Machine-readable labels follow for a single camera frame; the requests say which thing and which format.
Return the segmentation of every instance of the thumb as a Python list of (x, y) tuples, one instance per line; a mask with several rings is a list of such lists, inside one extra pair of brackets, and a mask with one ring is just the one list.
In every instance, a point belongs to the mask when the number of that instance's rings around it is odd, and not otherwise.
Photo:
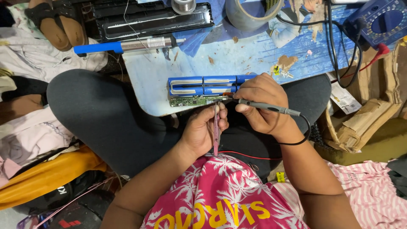
[(263, 116), (259, 113), (259, 111), (252, 106), (248, 106), (246, 104), (237, 104), (236, 111), (242, 113), (246, 116), (247, 120), (249, 121), (250, 125), (252, 126), (253, 130), (257, 132), (264, 132), (264, 128), (268, 125), (264, 120)]
[[(215, 105), (216, 106), (216, 113), (219, 112), (219, 105)], [(201, 112), (199, 112), (195, 118), (194, 118), (194, 127), (196, 128), (200, 128), (204, 125), (206, 125), (206, 123), (211, 119), (215, 117), (215, 110), (213, 106), (207, 107), (205, 109), (203, 109)]]

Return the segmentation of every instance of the blue table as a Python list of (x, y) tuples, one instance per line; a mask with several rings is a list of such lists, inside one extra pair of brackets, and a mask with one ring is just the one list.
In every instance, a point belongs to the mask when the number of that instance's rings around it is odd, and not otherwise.
[[(152, 1), (154, 0), (139, 0), (140, 3)], [(244, 33), (234, 28), (227, 20), (224, 9), (225, 0), (197, 0), (197, 2), (211, 4), (215, 26), (173, 33), (176, 38), (186, 38), (186, 41), (178, 44), (179, 47), (170, 49), (171, 61), (165, 59), (162, 50), (159, 50), (159, 53), (151, 50), (123, 54), (137, 100), (148, 114), (164, 116), (193, 108), (191, 106), (170, 107), (167, 88), (169, 77), (243, 75), (262, 72), (270, 74), (272, 68), (279, 65), (279, 75), (273, 75), (273, 78), (278, 83), (284, 84), (333, 71), (327, 45), (326, 25), (323, 24), (320, 27), (322, 32), (316, 33), (314, 39), (312, 28), (304, 26), (299, 30), (297, 27), (299, 35), (291, 36), (292, 40), (288, 39), (285, 42), (284, 36), (278, 38), (275, 32), (279, 32), (277, 35), (284, 35), (286, 32), (293, 31), (292, 28), (284, 30), (285, 25), (267, 23), (255, 32)], [(242, 2), (243, 8), (253, 16), (264, 14), (260, 2), (256, 0), (242, 0)], [(170, 5), (169, 0), (165, 0), (164, 3)], [(355, 9), (346, 9), (345, 5), (333, 6), (333, 20), (342, 23), (354, 11)], [(283, 18), (289, 16), (294, 21), (300, 18), (300, 22), (302, 19), (303, 22), (307, 22), (313, 16), (305, 7), (302, 7), (298, 14), (293, 12), (289, 1), (285, 1), (281, 12)], [(269, 24), (276, 28), (272, 37)], [(347, 67), (352, 58), (354, 43), (345, 35), (341, 35), (335, 26), (333, 33), (339, 67)]]

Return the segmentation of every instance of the sandal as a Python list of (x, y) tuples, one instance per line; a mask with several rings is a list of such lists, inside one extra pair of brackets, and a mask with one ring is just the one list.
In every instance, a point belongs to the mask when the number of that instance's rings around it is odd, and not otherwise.
[(24, 12), (55, 48), (63, 52), (72, 48), (68, 37), (55, 22), (55, 13), (47, 0), (31, 0)]
[(72, 46), (88, 44), (82, 15), (78, 14), (69, 0), (56, 0), (52, 2), (54, 12), (59, 15), (63, 29)]

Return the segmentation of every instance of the gray leggings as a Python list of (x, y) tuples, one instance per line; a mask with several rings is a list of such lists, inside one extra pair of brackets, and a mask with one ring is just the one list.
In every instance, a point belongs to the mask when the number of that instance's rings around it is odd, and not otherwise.
[[(331, 93), (328, 77), (318, 75), (284, 84), (289, 107), (305, 115), (311, 124), (324, 111)], [(57, 119), (88, 145), (119, 175), (135, 176), (158, 160), (180, 139), (188, 115), (182, 115), (181, 128), (170, 126), (170, 117), (153, 117), (138, 105), (131, 86), (112, 77), (87, 70), (69, 70), (48, 85), (47, 98)], [(227, 104), (230, 127), (222, 133), (220, 150), (250, 156), (280, 158), (280, 146), (270, 135), (254, 131), (247, 119)], [(300, 130), (304, 120), (294, 117)], [(259, 167), (265, 180), (280, 160), (252, 159), (230, 155)]]

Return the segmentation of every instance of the barcode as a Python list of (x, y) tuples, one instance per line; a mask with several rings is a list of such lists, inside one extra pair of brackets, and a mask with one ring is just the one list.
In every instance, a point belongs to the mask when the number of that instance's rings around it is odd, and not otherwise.
[(343, 102), (343, 101), (340, 101), (340, 102), (339, 102), (339, 106), (341, 106), (341, 107), (346, 107), (346, 106), (348, 106), (348, 104), (345, 103), (345, 102)]

